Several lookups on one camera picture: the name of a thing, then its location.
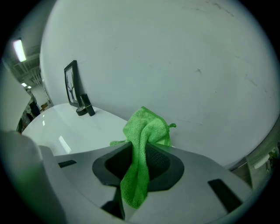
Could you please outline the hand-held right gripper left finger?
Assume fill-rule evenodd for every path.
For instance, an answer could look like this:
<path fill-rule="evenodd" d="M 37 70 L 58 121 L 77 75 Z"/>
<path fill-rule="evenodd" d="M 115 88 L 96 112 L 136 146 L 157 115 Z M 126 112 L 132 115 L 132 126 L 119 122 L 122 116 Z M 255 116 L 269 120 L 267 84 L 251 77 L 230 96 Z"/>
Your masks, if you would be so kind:
<path fill-rule="evenodd" d="M 66 220 L 126 219 L 119 184 L 131 163 L 131 143 L 60 156 L 45 146 L 40 151 Z"/>

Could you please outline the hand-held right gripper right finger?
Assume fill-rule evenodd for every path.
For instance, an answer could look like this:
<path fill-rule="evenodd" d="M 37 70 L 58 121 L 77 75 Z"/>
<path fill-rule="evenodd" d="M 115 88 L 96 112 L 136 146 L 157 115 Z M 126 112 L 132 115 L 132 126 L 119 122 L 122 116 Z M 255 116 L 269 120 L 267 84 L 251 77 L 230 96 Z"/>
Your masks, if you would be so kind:
<path fill-rule="evenodd" d="M 240 200 L 245 202 L 252 189 L 239 177 L 208 157 L 174 147 L 155 145 L 169 152 L 184 164 L 180 180 L 166 191 L 149 192 L 137 210 L 130 209 L 129 221 L 214 221 L 228 211 L 209 185 L 221 180 Z"/>

